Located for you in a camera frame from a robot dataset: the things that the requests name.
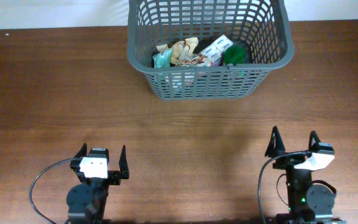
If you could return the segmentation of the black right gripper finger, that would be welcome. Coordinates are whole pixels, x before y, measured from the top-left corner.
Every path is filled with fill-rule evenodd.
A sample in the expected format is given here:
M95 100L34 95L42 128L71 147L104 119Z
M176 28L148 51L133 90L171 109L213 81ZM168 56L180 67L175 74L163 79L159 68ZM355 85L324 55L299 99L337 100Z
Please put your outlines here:
M311 152L317 152L319 150L320 139L316 133L316 131L310 132L308 150Z
M265 157L277 157L285 153L285 146L277 126L272 128L270 141L265 152Z

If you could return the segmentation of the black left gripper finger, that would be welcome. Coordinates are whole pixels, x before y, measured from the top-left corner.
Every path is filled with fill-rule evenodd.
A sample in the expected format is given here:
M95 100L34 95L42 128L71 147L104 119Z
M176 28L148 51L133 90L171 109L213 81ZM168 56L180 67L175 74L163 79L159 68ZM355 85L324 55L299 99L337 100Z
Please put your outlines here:
M119 158L120 179L129 179L129 166L126 157L126 146L123 145Z
M81 159L82 157L85 157L87 153L87 144L84 143L80 150L73 156L74 159Z

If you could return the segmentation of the green capped jar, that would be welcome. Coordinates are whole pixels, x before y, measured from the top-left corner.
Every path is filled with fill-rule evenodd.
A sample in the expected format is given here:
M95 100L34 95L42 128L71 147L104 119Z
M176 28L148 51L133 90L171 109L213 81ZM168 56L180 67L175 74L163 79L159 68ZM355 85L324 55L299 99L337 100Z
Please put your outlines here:
M247 60L247 54L245 49L238 45L230 46L224 53L223 53L223 64L229 65L237 65L240 63L244 63Z

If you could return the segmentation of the Kleenex tissue multipack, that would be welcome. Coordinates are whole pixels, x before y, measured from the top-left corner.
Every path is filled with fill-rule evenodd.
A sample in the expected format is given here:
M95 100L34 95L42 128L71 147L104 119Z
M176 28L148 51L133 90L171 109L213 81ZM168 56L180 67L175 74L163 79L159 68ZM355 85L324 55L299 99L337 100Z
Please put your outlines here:
M197 47L195 48L196 54L206 55L212 61L211 67L217 67L222 63L223 53L234 43L229 40L225 35L221 35L218 38L199 40Z

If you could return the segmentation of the mint green wrapper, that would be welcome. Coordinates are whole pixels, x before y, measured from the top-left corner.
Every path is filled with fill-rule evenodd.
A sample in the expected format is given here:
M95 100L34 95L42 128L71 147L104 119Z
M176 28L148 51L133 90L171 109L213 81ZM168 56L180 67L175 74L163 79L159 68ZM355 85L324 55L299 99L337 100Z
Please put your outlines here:
M171 56L172 56L172 49L166 49L160 53L155 54L152 57L154 60L154 68L170 67Z

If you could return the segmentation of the brown snack bag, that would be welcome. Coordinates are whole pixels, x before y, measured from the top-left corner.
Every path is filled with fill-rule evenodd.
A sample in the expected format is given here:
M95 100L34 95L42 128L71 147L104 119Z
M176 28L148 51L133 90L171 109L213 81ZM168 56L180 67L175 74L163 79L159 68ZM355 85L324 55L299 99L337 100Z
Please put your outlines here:
M171 47L167 44L158 45L156 49L158 53L172 49L172 56L170 59L170 66L174 67L210 67L212 61L206 55L196 54L195 48L199 41L197 37L191 37L175 42Z

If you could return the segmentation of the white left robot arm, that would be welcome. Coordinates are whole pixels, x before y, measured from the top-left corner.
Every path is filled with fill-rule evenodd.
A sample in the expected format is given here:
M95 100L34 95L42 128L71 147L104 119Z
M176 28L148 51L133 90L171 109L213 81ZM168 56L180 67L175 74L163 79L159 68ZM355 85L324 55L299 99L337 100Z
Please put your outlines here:
M72 187L67 194L67 223L106 224L110 219L104 218L106 202L111 185L120 185L130 176L126 158L126 147L123 146L119 158L119 170L109 170L109 150L92 148L87 151L87 144L70 161L80 184Z

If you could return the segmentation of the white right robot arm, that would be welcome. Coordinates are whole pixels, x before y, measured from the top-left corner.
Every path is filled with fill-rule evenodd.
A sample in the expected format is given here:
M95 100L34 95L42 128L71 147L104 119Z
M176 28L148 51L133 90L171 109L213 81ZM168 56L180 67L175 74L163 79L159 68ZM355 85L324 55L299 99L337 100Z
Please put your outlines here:
M272 128L258 179L257 196L262 221L266 223L261 203L261 183L269 163L274 169L284 170L288 197L288 213L278 213L274 223L345 223L334 218L333 208L337 190L324 180L313 180L312 172L326 168L334 160L331 144L322 142L315 131L310 132L308 149L287 152L277 126Z

